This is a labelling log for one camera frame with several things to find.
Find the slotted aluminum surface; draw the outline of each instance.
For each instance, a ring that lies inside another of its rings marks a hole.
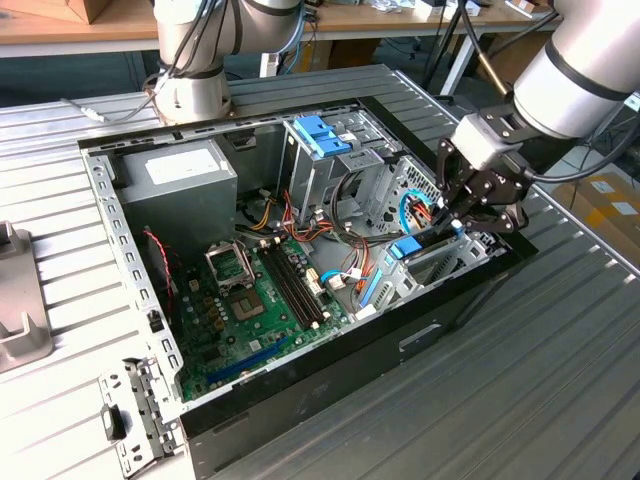
[[[232,85],[245,113],[375,95],[428,145],[451,117],[370,66]],[[140,94],[90,101],[123,115]],[[142,354],[75,147],[158,125],[95,127],[62,104],[0,110],[0,218],[32,232],[56,349],[0,376],[2,478],[119,478],[95,378]],[[622,478],[640,462],[638,281],[534,193],[541,250],[461,331],[252,455],[220,479]],[[141,478],[192,478],[178,457]]]

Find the yellow wire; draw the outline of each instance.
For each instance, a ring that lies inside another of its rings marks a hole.
[[[272,199],[269,199],[269,201],[267,202],[267,207],[264,210],[264,215],[262,215],[262,220],[260,220],[258,224],[251,227],[251,230],[255,232],[263,229],[267,225],[267,223],[269,222],[269,213],[271,211],[271,205],[273,205],[274,203],[276,202],[274,202]]]

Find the ram slot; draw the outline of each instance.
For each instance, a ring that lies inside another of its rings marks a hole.
[[[261,252],[262,263],[280,294],[293,310],[300,326],[307,330],[313,322],[322,323],[324,317],[307,286],[300,280],[287,256],[280,247],[271,247]]]

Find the workbench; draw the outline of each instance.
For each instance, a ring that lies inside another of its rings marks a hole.
[[[242,80],[231,93],[247,114],[374,95],[431,148],[456,123],[384,66]],[[82,103],[117,116],[142,98]],[[96,377],[144,345],[76,141],[158,125],[150,107],[117,126],[61,103],[0,110],[0,218],[31,231],[55,341],[0,375],[2,478],[120,478]],[[525,209],[540,253],[470,305],[468,325],[215,478],[631,480],[640,272],[541,190]],[[139,478],[193,474],[178,456]]]
[[[440,20],[439,15],[421,20],[414,16],[412,9],[385,14],[364,4],[325,4],[318,9],[318,18],[317,41],[433,36],[438,33]],[[488,33],[520,32],[531,25],[531,20],[501,1],[491,8],[483,8],[471,21],[478,37]],[[441,33],[448,23],[444,19]],[[557,23],[552,22],[541,30],[553,30],[556,26]],[[462,22],[456,33],[465,34]],[[306,42],[312,35],[311,26],[306,25],[301,40]],[[157,25],[148,0],[113,0],[92,25],[0,10],[0,58],[158,48]],[[445,82],[443,95],[453,93],[472,54],[473,45],[466,39]],[[261,77],[275,75],[275,57],[263,55]]]

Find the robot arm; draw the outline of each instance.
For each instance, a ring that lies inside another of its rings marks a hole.
[[[451,139],[440,142],[443,198],[436,224],[459,220],[472,230],[497,232],[526,226],[520,201],[543,178],[539,173],[640,87],[634,0],[556,0],[553,6],[564,21],[517,80],[508,103],[464,117]],[[505,208],[495,215],[485,205]]]
[[[154,15],[165,71],[175,70],[157,88],[156,105],[181,123],[229,112],[226,55],[288,50],[304,28],[302,0],[156,0]]]

